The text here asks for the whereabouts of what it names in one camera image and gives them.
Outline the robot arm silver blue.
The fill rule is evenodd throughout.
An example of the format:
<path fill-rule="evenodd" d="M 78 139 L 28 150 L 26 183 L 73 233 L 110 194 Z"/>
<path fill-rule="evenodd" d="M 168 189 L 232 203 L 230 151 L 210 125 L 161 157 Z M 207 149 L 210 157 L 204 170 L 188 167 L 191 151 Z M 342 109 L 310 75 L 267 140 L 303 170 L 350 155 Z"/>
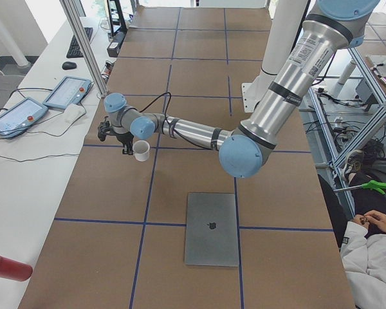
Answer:
<path fill-rule="evenodd" d="M 277 145 L 277 133 L 300 106 L 322 68 L 339 49 L 363 42 L 365 24 L 377 1 L 316 1 L 302 23 L 303 34 L 251 116 L 233 131 L 172 117 L 142 113 L 127 104 L 121 93 L 109 94 L 104 108 L 114 135 L 130 133 L 140 140 L 154 133 L 218 151 L 223 169 L 247 178 L 266 163 Z"/>

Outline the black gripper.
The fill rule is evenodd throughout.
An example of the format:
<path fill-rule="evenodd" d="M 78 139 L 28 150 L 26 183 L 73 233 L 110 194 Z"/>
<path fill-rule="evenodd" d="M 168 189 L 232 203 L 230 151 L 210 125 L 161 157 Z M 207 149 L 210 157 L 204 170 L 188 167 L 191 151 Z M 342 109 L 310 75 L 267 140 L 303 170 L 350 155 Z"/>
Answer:
<path fill-rule="evenodd" d="M 131 145 L 133 144 L 133 134 L 131 132 L 126 132 L 123 134 L 117 133 L 116 139 L 123 145 L 122 154 L 130 155 Z"/>

